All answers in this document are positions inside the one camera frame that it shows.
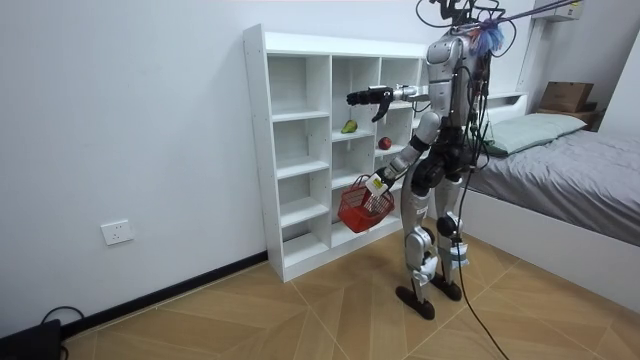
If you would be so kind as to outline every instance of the white wall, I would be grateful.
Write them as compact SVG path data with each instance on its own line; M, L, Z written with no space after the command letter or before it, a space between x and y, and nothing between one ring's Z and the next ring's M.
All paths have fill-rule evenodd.
M638 102L638 79L640 79L640 34L631 50L599 132L640 138L640 116L635 106Z
M585 0L579 21L547 24L538 51L549 57L540 62L540 81L530 89L533 108L549 81L594 83L589 100L606 108L639 28L638 0Z
M264 250L242 30L435 40L413 7L1 2L0 336L58 305L92 314ZM526 42L496 61L495 91L515 90L498 69L517 67ZM122 218L136 240L107 248L99 226Z

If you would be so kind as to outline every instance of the red basket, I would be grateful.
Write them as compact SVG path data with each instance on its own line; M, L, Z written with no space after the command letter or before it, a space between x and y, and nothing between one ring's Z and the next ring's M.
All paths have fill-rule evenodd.
M395 208L390 192L375 197L365 183L369 175L360 176L342 193L338 217L351 231L360 233L377 225Z

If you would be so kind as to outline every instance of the pear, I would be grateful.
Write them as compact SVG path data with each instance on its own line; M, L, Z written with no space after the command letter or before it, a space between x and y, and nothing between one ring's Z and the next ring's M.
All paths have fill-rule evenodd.
M356 130L358 130L358 123L355 120L349 120L346 124L344 124L341 133L349 134L356 132Z

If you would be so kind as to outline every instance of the parquet floor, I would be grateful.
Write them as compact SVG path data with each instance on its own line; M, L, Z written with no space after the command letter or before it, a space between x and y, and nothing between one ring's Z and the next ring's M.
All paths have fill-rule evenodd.
M640 315L471 237L472 305L512 360L640 359ZM410 286L400 232L283 284L268 264L66 343L72 360L501 359L464 302Z

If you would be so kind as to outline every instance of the red apple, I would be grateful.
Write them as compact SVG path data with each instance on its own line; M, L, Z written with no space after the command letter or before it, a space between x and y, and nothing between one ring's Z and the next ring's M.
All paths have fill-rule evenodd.
M382 139L380 139L380 141L378 141L378 148L380 150L389 150L391 149L391 139L389 139L388 137L383 137Z

